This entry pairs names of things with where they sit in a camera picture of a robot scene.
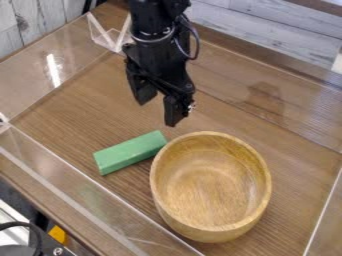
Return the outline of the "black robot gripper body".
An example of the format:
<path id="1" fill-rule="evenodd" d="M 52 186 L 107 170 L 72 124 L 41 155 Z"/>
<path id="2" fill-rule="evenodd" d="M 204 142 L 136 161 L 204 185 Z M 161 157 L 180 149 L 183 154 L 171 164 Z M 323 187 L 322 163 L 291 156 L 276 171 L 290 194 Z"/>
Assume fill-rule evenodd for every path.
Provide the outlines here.
<path id="1" fill-rule="evenodd" d="M 192 58 L 189 35 L 132 36 L 132 40 L 123 46 L 125 68 L 133 66 L 164 96 L 191 97 L 193 100 L 195 86 L 187 73 L 187 61 Z"/>

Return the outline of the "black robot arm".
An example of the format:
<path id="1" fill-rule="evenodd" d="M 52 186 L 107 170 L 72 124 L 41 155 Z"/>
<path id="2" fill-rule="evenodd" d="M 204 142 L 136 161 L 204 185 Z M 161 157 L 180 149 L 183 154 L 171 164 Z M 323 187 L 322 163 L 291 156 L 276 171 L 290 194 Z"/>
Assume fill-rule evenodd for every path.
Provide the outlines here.
<path id="1" fill-rule="evenodd" d="M 128 0 L 132 43 L 123 45 L 125 74 L 136 102 L 144 105 L 164 95 L 164 123 L 169 127 L 185 118 L 193 106 L 195 85 L 187 61 L 195 60 L 189 36 L 196 29 L 184 14 L 189 0 Z"/>

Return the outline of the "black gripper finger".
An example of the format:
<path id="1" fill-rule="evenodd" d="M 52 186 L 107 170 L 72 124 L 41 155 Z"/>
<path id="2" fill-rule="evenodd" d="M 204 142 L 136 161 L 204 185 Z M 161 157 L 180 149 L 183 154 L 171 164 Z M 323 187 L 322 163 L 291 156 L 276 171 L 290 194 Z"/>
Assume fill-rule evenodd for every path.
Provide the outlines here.
<path id="1" fill-rule="evenodd" d="M 133 98 L 140 105 L 144 105 L 156 96 L 157 90 L 148 77 L 133 66 L 127 66 L 125 73 Z"/>
<path id="2" fill-rule="evenodd" d="M 191 97 L 173 97 L 171 95 L 164 97 L 164 123 L 167 126 L 175 127 L 181 119 L 188 116 L 192 103 Z"/>

